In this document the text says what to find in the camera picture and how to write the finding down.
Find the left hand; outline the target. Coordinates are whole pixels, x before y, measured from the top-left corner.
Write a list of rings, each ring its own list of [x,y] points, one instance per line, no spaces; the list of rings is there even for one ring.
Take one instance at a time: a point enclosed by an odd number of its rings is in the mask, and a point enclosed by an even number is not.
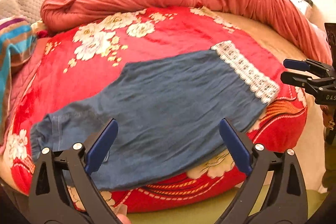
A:
[[[124,214],[117,214],[117,218],[123,223],[123,224],[131,224],[130,219],[124,215]]]

